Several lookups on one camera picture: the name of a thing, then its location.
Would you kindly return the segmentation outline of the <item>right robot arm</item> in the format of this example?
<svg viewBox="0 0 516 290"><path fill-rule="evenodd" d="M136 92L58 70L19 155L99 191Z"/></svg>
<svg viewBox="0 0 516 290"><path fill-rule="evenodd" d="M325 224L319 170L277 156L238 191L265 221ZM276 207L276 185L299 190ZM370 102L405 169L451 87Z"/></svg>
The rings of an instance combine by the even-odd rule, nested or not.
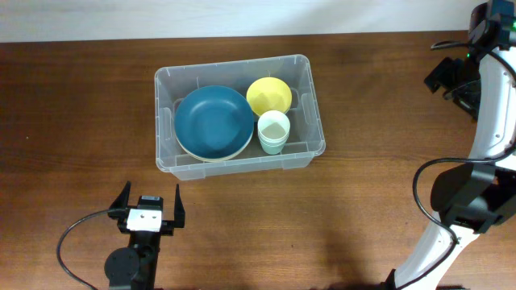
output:
<svg viewBox="0 0 516 290"><path fill-rule="evenodd" d="M436 289L471 242L515 214L515 47L469 43L466 59L445 58L427 76L431 92L443 88L476 118L476 136L466 158L423 164L412 189L421 205L418 180L432 165L453 163L431 189L429 224L414 252L382 283L384 289Z"/></svg>

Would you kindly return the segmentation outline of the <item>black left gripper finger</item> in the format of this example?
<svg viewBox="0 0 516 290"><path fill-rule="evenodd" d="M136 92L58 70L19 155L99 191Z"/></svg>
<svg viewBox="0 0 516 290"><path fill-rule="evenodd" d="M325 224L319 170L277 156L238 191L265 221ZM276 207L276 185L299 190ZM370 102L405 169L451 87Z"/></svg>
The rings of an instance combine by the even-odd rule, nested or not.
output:
<svg viewBox="0 0 516 290"><path fill-rule="evenodd" d="M181 200L180 185L176 185L174 196L173 220L167 221L168 229L184 228L185 227L185 208Z"/></svg>
<svg viewBox="0 0 516 290"><path fill-rule="evenodd" d="M121 193L114 199L108 209L108 217L120 220L128 215L128 200L131 192L131 182L127 181Z"/></svg>

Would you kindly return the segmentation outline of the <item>yellow plastic bowl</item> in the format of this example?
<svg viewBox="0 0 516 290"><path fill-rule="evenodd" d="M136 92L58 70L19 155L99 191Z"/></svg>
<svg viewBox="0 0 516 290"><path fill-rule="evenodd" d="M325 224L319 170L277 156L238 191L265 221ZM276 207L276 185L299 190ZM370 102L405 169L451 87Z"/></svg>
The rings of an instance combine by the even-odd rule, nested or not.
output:
<svg viewBox="0 0 516 290"><path fill-rule="evenodd" d="M286 113L292 105L293 94L283 80L275 77L263 77L249 86L246 99L252 111L261 116L270 110Z"/></svg>

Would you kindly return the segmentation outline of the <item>grey plastic cup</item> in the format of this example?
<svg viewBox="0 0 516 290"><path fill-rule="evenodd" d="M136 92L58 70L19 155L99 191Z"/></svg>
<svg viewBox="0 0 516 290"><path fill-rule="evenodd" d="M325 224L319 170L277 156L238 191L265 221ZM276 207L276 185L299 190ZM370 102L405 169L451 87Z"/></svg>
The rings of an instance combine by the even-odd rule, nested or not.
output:
<svg viewBox="0 0 516 290"><path fill-rule="evenodd" d="M259 137L259 140L260 140L261 146L262 147L266 147L266 148L283 147L285 145L285 143L286 143L285 139L271 141L271 140L268 140L268 139L264 139L261 136Z"/></svg>

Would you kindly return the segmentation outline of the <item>cream plate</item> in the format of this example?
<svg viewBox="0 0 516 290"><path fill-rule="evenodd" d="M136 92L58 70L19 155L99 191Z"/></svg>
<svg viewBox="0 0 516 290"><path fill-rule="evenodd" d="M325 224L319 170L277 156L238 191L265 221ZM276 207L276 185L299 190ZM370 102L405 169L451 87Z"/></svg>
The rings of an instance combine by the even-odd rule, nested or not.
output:
<svg viewBox="0 0 516 290"><path fill-rule="evenodd" d="M251 142L253 129L176 129L176 140L190 156L206 162L235 158Z"/></svg>

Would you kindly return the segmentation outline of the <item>blue plate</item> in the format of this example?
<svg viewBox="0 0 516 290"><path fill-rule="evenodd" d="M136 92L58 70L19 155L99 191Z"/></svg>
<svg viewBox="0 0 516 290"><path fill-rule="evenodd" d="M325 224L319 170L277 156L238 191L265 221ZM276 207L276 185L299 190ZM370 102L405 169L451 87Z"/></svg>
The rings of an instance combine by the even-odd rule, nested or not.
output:
<svg viewBox="0 0 516 290"><path fill-rule="evenodd" d="M247 100L232 88L210 85L189 93L177 107L174 129L192 155L216 160L246 147L254 131Z"/></svg>

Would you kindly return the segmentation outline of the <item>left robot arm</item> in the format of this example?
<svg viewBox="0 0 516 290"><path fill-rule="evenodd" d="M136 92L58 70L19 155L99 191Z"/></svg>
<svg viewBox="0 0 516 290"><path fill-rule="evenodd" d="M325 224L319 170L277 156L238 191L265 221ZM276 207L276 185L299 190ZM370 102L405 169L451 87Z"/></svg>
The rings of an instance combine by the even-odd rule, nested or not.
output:
<svg viewBox="0 0 516 290"><path fill-rule="evenodd" d="M160 240L185 226L180 187L175 188L172 220L163 218L163 198L143 195L136 205L129 205L130 192L131 183L127 182L110 205L108 217L129 236L129 242L108 256L104 272L110 289L154 289Z"/></svg>

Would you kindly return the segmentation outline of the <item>clear plastic storage container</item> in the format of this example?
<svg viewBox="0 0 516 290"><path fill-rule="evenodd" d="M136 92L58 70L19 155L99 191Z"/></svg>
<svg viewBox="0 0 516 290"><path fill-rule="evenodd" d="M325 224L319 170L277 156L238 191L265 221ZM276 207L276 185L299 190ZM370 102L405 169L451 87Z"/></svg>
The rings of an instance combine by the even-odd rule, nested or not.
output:
<svg viewBox="0 0 516 290"><path fill-rule="evenodd" d="M195 89L223 85L245 94L252 82L276 77L291 89L291 129L281 153L269 155L254 136L235 158L207 163L189 155L174 132L177 107ZM310 61L301 54L158 68L154 75L156 166L179 180L270 169L304 168L326 148Z"/></svg>

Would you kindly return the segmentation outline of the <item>mint green plastic cup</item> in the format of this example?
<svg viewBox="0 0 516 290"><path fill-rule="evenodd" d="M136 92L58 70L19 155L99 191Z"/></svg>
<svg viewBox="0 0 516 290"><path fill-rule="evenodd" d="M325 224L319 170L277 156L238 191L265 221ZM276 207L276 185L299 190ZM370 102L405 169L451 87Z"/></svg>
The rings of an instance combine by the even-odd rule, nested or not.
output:
<svg viewBox="0 0 516 290"><path fill-rule="evenodd" d="M278 143L278 144L268 144L268 143L261 143L260 144L262 149L265 153L269 155L276 155L281 153L282 149L284 148L284 143Z"/></svg>

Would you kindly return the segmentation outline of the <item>cream plastic cup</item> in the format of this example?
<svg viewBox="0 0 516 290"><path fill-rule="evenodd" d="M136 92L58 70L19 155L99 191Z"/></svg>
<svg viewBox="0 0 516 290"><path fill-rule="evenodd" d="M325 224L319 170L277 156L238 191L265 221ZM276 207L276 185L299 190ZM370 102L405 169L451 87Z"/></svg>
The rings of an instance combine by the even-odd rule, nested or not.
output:
<svg viewBox="0 0 516 290"><path fill-rule="evenodd" d="M270 110L262 114L257 123L258 135L268 143L280 143L287 140L290 120L286 114Z"/></svg>

